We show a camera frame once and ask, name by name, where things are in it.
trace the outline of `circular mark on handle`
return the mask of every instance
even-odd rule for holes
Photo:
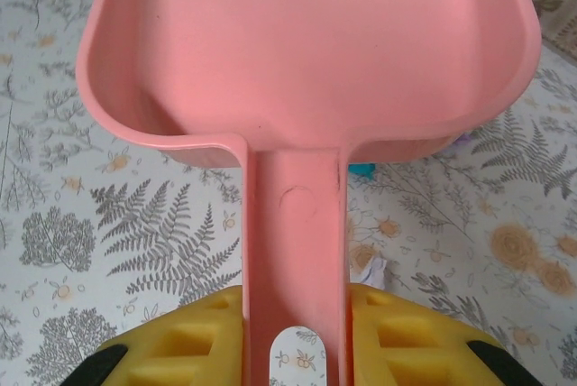
[[[280,196],[279,208],[290,210],[293,217],[313,217],[316,213],[315,195],[309,188],[293,186]]]

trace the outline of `fern leaf print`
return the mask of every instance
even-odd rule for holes
[[[482,168],[501,168],[499,181],[524,180],[543,187],[545,196],[558,188],[563,199],[572,194],[577,167],[566,168],[568,147],[553,152],[541,129],[532,121],[533,132],[525,134],[511,109],[497,120],[478,129],[472,154],[493,153]]]
[[[190,184],[174,193],[169,182],[153,193],[151,180],[128,195],[128,186],[92,189],[100,217],[99,228],[109,227],[102,243],[110,243],[106,256],[123,256],[108,273],[139,272],[126,287],[128,294],[157,290],[180,297],[181,304],[200,299],[227,287],[241,271],[223,272],[224,263],[240,240],[213,252],[213,210],[209,204],[202,224],[193,228],[189,206]]]
[[[463,320],[493,335],[520,361],[521,356],[517,346],[510,342],[501,326],[490,325],[490,321],[477,298],[468,296],[452,298],[447,284],[442,278],[435,275],[427,276],[419,272],[411,279],[417,284],[418,289],[428,296],[432,309],[446,316]]]

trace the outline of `pink plastic scoop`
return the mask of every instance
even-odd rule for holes
[[[347,165],[407,161],[499,114],[536,69],[531,0],[95,0],[84,102],[127,141],[243,167],[244,384],[279,332],[352,384]]]

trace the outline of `black rubber edge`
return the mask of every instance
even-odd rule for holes
[[[116,344],[92,354],[60,386],[101,386],[126,352],[126,345]]]
[[[470,341],[467,345],[505,386],[544,386],[506,350],[483,341]]]

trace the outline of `blue object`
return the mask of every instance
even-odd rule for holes
[[[374,163],[353,163],[349,165],[349,172],[357,176],[366,177],[369,180],[373,180],[376,169],[377,166]]]

